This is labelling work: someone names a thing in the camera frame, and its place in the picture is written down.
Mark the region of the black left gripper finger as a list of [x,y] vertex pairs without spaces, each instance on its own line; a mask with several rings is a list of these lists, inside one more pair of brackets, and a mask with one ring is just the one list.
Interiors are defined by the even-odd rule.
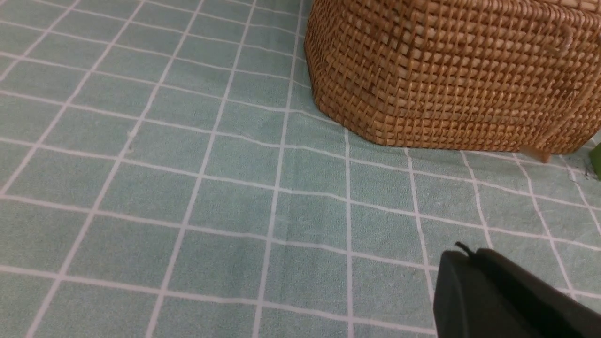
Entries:
[[433,314],[439,338],[598,338],[599,313],[495,250],[440,256]]

